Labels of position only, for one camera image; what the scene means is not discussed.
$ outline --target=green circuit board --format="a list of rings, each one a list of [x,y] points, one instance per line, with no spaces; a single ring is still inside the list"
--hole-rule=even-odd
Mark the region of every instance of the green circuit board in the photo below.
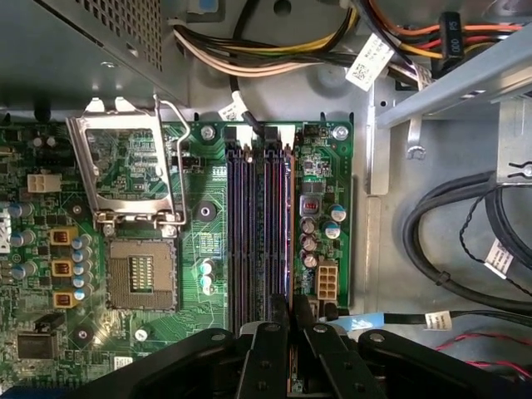
[[[333,302],[346,307],[352,241],[349,225],[352,212],[351,159],[354,152],[352,127],[348,123],[283,123],[295,125],[297,131],[293,147],[296,158],[293,175],[296,231],[294,270],[290,283],[295,293],[306,293],[314,299],[319,295],[316,285],[318,269],[303,264],[305,250],[302,237],[305,234],[301,223],[303,219],[311,217],[315,221],[316,231],[310,235],[317,244],[313,255],[318,265],[323,261],[336,263],[337,300]],[[192,135],[184,153],[185,192],[190,222],[180,231],[179,237],[163,239],[160,231],[151,225],[135,224],[119,229],[115,241],[104,238],[100,230],[93,227],[85,188],[63,124],[0,128],[0,205],[3,209],[0,219],[2,388],[13,385],[77,387],[199,330],[229,328],[227,169],[226,143],[222,134],[227,125],[222,122],[191,124]],[[201,129],[204,126],[212,126],[216,131],[213,140],[202,138]],[[333,129],[337,126],[348,128],[347,140],[333,137]],[[180,204],[179,171],[173,162],[175,147],[172,143],[183,131],[179,124],[166,124],[164,130],[172,191],[175,203]],[[91,142],[92,160],[101,171],[96,185],[103,196],[111,199],[152,200],[166,195],[167,189],[155,170],[155,149],[149,135],[144,131],[136,131],[133,135],[94,133],[94,140],[89,137],[89,132],[87,138]],[[28,175],[60,175],[61,191],[28,192]],[[318,199],[316,214],[303,214],[300,209],[302,197]],[[13,203],[31,204],[31,214],[20,218],[10,217],[7,208]],[[205,221],[201,214],[205,204],[212,206],[215,212],[209,221]],[[331,208],[334,205],[341,205],[347,217],[337,223],[341,231],[337,238],[332,239],[326,227],[331,222]],[[10,234],[26,231],[34,236],[30,244],[2,250]],[[56,245],[54,233],[58,234],[57,237],[68,233],[71,236],[69,243],[74,236],[85,234],[90,237],[91,281],[83,289],[86,290],[87,286],[91,289],[85,291],[86,298],[80,302],[72,294],[72,281],[76,274],[54,273],[54,262],[71,259],[73,251],[69,244]],[[133,260],[128,258],[129,263],[124,267],[129,265],[129,281],[127,277],[119,280],[119,274],[113,270],[118,270],[120,262],[126,260],[118,259],[119,256],[114,255],[113,251],[132,253],[136,245],[146,245],[144,249],[148,252],[151,250],[153,254],[142,254]],[[140,307],[130,306],[136,303],[136,299],[121,296],[120,287],[129,284],[130,292],[139,294],[157,292],[156,282],[153,282],[151,275],[155,269],[148,269],[148,266],[162,261],[157,258],[161,249],[168,254],[163,264],[169,265],[168,272],[172,277],[170,295],[154,302],[142,302]],[[213,266],[209,273],[212,285],[207,292],[202,285],[204,274],[200,267],[206,259]],[[28,263],[35,265],[35,270],[32,270],[34,273],[17,278],[13,268]],[[131,270],[135,271],[135,280],[131,277]],[[57,297],[57,293],[64,293],[74,303],[57,306],[61,305],[63,298]],[[40,342],[35,337],[35,322],[50,313],[63,315],[64,322],[48,334],[50,337],[46,341]],[[43,345],[42,352],[32,352],[31,345]]]

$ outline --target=white sticker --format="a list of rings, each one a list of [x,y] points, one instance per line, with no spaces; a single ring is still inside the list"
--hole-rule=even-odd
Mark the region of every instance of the white sticker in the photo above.
[[[512,260],[514,260],[512,254],[503,247],[498,239],[495,239],[484,265],[500,278],[506,280],[506,274]]]
[[[426,329],[432,331],[452,330],[451,314],[448,310],[443,312],[427,313],[425,315]]]
[[[244,114],[248,108],[244,104],[244,100],[242,99],[240,91],[234,91],[231,96],[233,97],[233,102],[225,108],[219,110],[218,114],[223,121],[241,122],[244,120],[242,114]]]
[[[419,65],[419,64],[414,62],[414,64],[412,66],[416,70],[417,90],[421,91],[425,87],[431,85],[434,82],[434,79],[432,79],[431,71],[429,71],[423,65]]]
[[[128,364],[132,364],[133,363],[133,357],[115,356],[113,361],[115,363],[115,370],[118,370],[119,368],[127,366]]]
[[[392,59],[393,52],[379,36],[372,33],[357,59],[347,71],[346,79],[353,85],[368,91]]]

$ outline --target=barcode label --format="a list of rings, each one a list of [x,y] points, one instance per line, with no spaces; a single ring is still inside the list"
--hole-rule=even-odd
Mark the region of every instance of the barcode label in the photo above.
[[[368,91],[392,56],[393,50],[379,36],[372,33],[347,71],[346,79],[353,85]]]
[[[113,359],[113,362],[114,362],[114,369],[118,370],[119,368],[127,366],[128,364],[132,364],[133,357],[115,356],[115,358]]]
[[[426,329],[432,331],[450,331],[452,330],[451,313],[446,310],[443,312],[427,313],[425,315]]]
[[[495,239],[488,256],[485,258],[484,265],[500,278],[506,280],[506,274],[512,260],[514,260],[513,255],[508,252],[498,239]]]
[[[415,62],[413,66],[416,70],[417,75],[417,90],[421,91],[434,82],[434,79],[432,79],[431,71],[429,71],[423,65],[419,65]]]

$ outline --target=yellow wire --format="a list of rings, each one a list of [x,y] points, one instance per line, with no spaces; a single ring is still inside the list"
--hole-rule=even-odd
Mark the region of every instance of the yellow wire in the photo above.
[[[349,18],[349,25],[347,29],[351,29],[357,20],[357,10],[354,8]],[[229,47],[232,50],[240,50],[243,52],[310,52],[312,50],[318,50],[321,47],[325,46],[329,40],[331,40],[336,33],[332,33],[322,39],[315,40],[313,42],[308,42],[304,44],[297,44],[294,46],[286,47],[271,47],[271,48],[261,48],[261,47]]]
[[[475,50],[476,48],[483,47],[483,46],[491,47],[494,44],[495,43],[476,43],[476,44],[473,44],[473,45],[471,45],[469,47],[466,47],[465,50],[464,50],[464,53],[467,54],[468,52],[471,52],[471,51]]]
[[[424,56],[424,57],[429,57],[429,58],[437,58],[437,59],[442,59],[443,58],[443,56],[441,54],[437,53],[437,52],[428,52],[427,50],[423,50],[421,48],[410,46],[408,44],[402,43],[399,47],[402,48],[403,50],[407,50],[409,52],[413,52],[414,54],[417,54],[418,56]]]

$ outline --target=perforated metal panel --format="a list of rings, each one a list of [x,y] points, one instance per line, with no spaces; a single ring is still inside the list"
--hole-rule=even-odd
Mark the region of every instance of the perforated metal panel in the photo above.
[[[162,66],[160,0],[75,0],[80,7],[118,37],[126,32],[142,46],[128,43],[128,50],[142,57],[159,71]]]

